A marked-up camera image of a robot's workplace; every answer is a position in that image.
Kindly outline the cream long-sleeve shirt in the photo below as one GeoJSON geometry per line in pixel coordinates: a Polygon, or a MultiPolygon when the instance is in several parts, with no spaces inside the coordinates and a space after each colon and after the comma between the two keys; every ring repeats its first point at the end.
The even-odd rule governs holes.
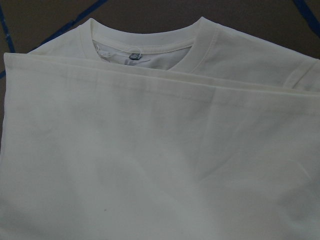
{"type": "Polygon", "coordinates": [[[319,239],[318,59],[206,18],[3,58],[1,239],[319,239]]]}

